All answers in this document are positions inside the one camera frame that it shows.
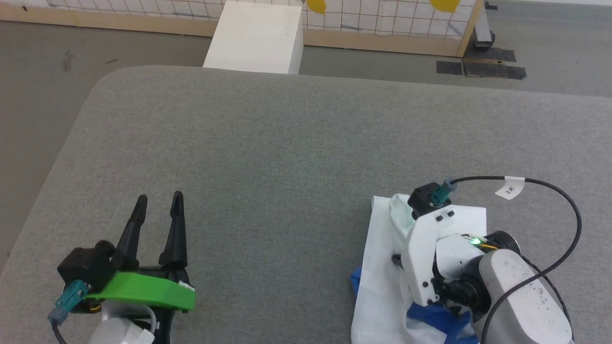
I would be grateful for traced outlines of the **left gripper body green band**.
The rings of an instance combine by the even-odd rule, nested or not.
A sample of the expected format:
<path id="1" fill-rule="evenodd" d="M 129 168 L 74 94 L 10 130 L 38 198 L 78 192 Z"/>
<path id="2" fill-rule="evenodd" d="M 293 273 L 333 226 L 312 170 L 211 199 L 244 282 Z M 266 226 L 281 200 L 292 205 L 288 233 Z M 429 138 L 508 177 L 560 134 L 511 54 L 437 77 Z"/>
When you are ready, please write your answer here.
<path id="1" fill-rule="evenodd" d="M 90 344 L 170 344 L 175 312 L 193 311 L 196 289 L 181 277 L 116 272 L 86 300 L 99 303 L 101 315 Z"/>

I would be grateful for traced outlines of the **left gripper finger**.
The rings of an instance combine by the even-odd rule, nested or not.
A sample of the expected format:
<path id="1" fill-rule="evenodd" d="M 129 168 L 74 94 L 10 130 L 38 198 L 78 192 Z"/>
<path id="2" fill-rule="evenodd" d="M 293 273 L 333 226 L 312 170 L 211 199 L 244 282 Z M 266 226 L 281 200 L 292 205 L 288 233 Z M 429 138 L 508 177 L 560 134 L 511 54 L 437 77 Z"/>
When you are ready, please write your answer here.
<path id="1" fill-rule="evenodd" d="M 146 220 L 147 196 L 141 194 L 136 200 L 132 214 L 125 225 L 124 231 L 111 259 L 117 270 L 132 271 L 139 267 L 137 252 L 141 227 Z"/>
<path id="2" fill-rule="evenodd" d="M 188 265 L 184 196 L 180 191 L 174 193 L 170 216 L 170 231 L 164 250 L 159 256 L 159 264 L 172 270 L 180 270 Z"/>

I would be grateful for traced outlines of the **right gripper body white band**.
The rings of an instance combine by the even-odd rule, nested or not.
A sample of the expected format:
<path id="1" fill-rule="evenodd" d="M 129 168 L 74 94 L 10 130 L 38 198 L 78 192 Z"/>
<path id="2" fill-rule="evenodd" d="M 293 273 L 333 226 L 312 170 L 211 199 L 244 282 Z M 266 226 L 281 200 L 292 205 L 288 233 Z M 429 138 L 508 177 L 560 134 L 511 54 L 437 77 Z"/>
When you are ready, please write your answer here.
<path id="1" fill-rule="evenodd" d="M 461 207 L 448 206 L 417 217 L 407 207 L 406 218 L 413 220 L 413 224 L 405 237 L 401 262 L 407 289 L 413 302 L 420 306 L 439 300 L 433 283 L 435 264 L 441 263 L 439 270 L 444 278 L 454 278 L 459 273 L 462 237 L 456 231 L 455 218 L 461 213 Z"/>

